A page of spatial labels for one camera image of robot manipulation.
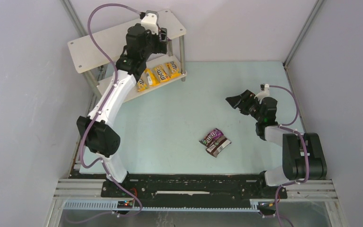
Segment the yellow M&M bag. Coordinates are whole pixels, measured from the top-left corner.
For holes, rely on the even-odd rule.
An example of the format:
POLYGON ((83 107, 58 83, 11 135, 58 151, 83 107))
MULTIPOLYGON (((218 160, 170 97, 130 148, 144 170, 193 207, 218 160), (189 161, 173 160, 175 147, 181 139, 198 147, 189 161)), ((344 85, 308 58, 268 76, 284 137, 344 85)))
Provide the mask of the yellow M&M bag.
POLYGON ((145 91, 147 89, 149 89, 149 85, 145 82, 145 80, 143 79, 143 77, 141 77, 137 83, 137 91, 138 92, 142 92, 142 91, 145 91))
POLYGON ((153 68, 154 72, 157 74, 157 78, 160 83, 165 83, 170 80, 169 75, 166 73, 163 65, 157 65, 153 68))
POLYGON ((167 67, 167 69, 169 71, 169 75, 170 75, 171 79, 179 77, 182 74, 175 61, 166 62, 165 66, 167 67))

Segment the purple M&M bag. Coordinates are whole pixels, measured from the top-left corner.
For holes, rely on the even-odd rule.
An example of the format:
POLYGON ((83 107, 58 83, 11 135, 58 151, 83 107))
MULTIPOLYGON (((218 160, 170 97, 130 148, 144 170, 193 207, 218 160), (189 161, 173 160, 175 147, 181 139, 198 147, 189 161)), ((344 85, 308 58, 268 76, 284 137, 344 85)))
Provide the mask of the purple M&M bag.
POLYGON ((209 148, 218 138, 222 136, 224 136, 223 132, 217 128, 214 128, 199 142, 209 148))

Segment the yellow candy bag barcode up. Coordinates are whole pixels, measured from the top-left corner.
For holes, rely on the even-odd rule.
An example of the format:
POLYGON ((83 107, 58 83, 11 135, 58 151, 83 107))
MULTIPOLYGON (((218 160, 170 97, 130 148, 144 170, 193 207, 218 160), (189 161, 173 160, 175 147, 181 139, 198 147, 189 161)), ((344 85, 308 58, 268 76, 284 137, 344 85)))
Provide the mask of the yellow candy bag barcode up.
POLYGON ((147 83, 150 87, 156 87, 160 84, 159 80, 156 78, 155 74, 152 72, 151 69, 145 69, 145 74, 147 77, 147 83))

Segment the brown M&M bag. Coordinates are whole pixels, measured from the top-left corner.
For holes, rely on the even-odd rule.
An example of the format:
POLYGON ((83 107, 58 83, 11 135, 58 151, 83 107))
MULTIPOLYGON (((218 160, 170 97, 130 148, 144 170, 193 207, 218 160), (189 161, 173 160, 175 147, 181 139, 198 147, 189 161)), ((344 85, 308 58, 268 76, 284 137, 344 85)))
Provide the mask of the brown M&M bag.
POLYGON ((216 139, 208 148, 206 148, 206 152, 213 157, 217 157, 219 153, 231 143, 232 142, 228 138, 221 136, 216 139))

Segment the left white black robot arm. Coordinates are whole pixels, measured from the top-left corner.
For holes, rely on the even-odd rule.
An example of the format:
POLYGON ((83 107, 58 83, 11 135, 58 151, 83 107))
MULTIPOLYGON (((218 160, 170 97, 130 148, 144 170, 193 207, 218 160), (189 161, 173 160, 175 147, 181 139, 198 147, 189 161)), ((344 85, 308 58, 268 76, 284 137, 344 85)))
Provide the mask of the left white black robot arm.
POLYGON ((130 27, 126 45, 116 61, 110 84, 102 98, 87 117, 79 117, 79 129, 85 150, 95 154, 109 180, 122 183, 128 171, 117 153, 121 138, 114 131, 114 121, 128 93, 135 88, 147 68, 152 54, 167 53, 166 28, 155 33, 141 24, 130 27))

